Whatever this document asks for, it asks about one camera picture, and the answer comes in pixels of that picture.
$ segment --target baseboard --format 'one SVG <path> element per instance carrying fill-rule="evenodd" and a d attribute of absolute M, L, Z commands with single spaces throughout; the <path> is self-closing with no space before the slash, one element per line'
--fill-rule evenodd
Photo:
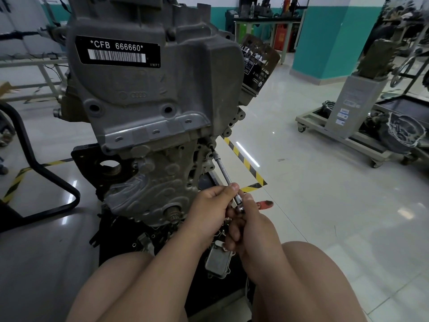
<path fill-rule="evenodd" d="M 306 74 L 299 72 L 297 70 L 294 70 L 294 69 L 291 69 L 289 74 L 293 75 L 294 77 L 300 78 L 302 80 L 311 82 L 312 84 L 317 85 L 317 86 L 335 84 L 337 82 L 345 82 L 347 77 L 348 77 L 348 75 L 345 75 L 342 77 L 319 79 L 319 78 L 312 77 L 311 75 L 306 75 Z"/>

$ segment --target black oil filter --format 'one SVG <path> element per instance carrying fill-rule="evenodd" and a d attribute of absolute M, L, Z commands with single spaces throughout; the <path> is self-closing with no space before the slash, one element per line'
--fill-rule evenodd
<path fill-rule="evenodd" d="M 247 34 L 241 44 L 244 56 L 243 83 L 258 93 L 280 60 L 277 51 L 258 37 Z"/>

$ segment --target pillar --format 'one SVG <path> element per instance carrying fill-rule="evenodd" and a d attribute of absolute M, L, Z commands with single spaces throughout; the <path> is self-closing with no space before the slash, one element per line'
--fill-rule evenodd
<path fill-rule="evenodd" d="M 310 0 L 291 75 L 317 85 L 345 81 L 385 0 Z"/>

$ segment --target forearm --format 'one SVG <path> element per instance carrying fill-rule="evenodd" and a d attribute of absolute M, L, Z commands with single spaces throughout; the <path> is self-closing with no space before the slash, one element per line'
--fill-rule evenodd
<path fill-rule="evenodd" d="M 202 251 L 191 233 L 178 231 L 99 322 L 177 322 Z"/>
<path fill-rule="evenodd" d="M 287 259 L 258 285 L 270 321 L 331 322 Z"/>

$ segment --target yellow and black striped tape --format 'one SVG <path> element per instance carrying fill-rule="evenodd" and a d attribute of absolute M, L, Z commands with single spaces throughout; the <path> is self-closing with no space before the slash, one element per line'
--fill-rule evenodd
<path fill-rule="evenodd" d="M 50 163 L 46 163 L 43 164 L 43 167 L 48 167 L 48 166 L 54 166 L 54 165 L 59 165 L 62 163 L 67 163 L 69 161 L 73 161 L 73 158 L 68 158 L 68 159 L 63 159 L 61 161 L 53 161 Z M 3 202 L 4 203 L 9 203 L 12 199 L 13 196 L 16 192 L 16 190 L 18 189 L 19 183 L 21 183 L 21 181 L 24 179 L 24 175 L 26 172 L 33 170 L 31 167 L 27 167 L 27 168 L 23 168 L 19 171 L 19 173 L 17 174 L 17 176 L 15 177 L 15 179 L 12 182 L 12 186 L 7 190 L 6 195 L 3 198 Z"/>
<path fill-rule="evenodd" d="M 243 156 L 243 154 L 239 151 L 239 149 L 233 144 L 231 140 L 228 138 L 223 138 L 227 145 L 232 149 L 234 154 L 241 160 L 241 162 L 244 164 L 244 166 L 247 168 L 247 170 L 253 175 L 254 178 L 258 181 L 258 183 L 252 184 L 250 186 L 246 186 L 242 188 L 241 190 L 243 192 L 251 192 L 257 189 L 260 189 L 261 187 L 267 185 L 267 182 L 262 178 L 262 176 L 256 171 L 255 168 L 253 168 L 252 165 L 250 165 L 250 162 Z"/>

